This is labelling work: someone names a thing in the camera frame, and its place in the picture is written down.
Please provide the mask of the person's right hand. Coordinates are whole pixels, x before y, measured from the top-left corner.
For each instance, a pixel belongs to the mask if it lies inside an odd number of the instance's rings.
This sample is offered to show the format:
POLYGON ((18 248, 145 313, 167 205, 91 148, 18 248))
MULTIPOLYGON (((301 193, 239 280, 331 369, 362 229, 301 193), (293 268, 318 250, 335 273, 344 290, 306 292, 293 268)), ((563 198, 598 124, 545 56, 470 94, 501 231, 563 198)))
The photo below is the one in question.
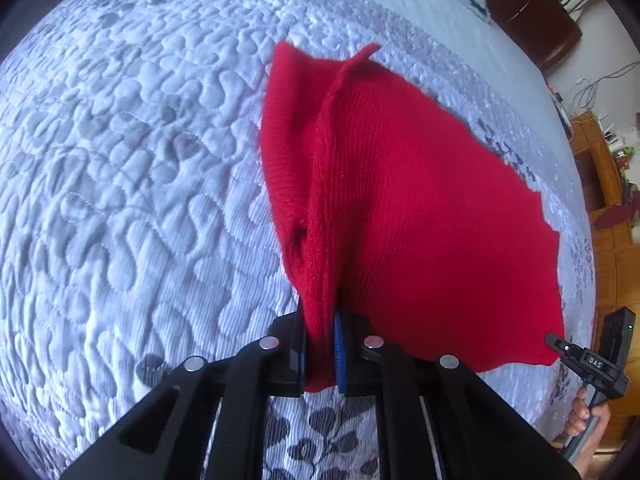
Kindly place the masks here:
POLYGON ((570 404, 570 412, 567 415, 567 419, 565 419, 563 430, 554 439, 554 444, 558 448, 560 442, 566 440, 568 437, 577 438, 583 434, 587 429, 590 418, 594 418, 597 421, 597 426, 591 431, 584 447, 573 463, 574 468, 578 471, 582 479, 587 478, 593 457, 596 455, 605 431, 608 429, 608 423, 611 420, 611 410, 607 403, 588 408, 586 397, 587 389, 580 387, 570 404))

